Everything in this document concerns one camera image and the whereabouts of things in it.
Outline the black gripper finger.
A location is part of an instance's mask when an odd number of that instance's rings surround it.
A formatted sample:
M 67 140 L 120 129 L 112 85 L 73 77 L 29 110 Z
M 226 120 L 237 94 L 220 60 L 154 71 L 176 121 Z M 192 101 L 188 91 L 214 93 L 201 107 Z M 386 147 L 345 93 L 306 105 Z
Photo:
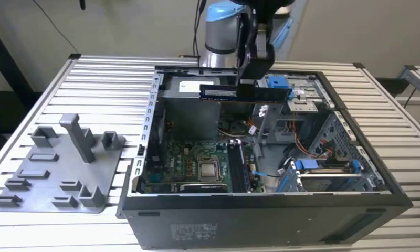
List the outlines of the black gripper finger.
M 240 101 L 250 101 L 254 96 L 256 81 L 253 79 L 240 79 L 237 81 L 236 95 Z

